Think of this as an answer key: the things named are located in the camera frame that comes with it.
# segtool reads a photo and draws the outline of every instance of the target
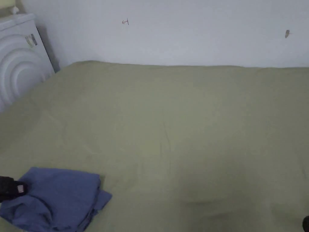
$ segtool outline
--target bed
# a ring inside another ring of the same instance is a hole
[[[0,173],[99,173],[113,199],[88,232],[301,231],[308,76],[78,62],[0,114]]]

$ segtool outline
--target bedding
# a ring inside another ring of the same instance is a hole
[[[302,231],[308,76],[78,62],[0,114],[0,175],[99,173],[113,198],[88,232]]]

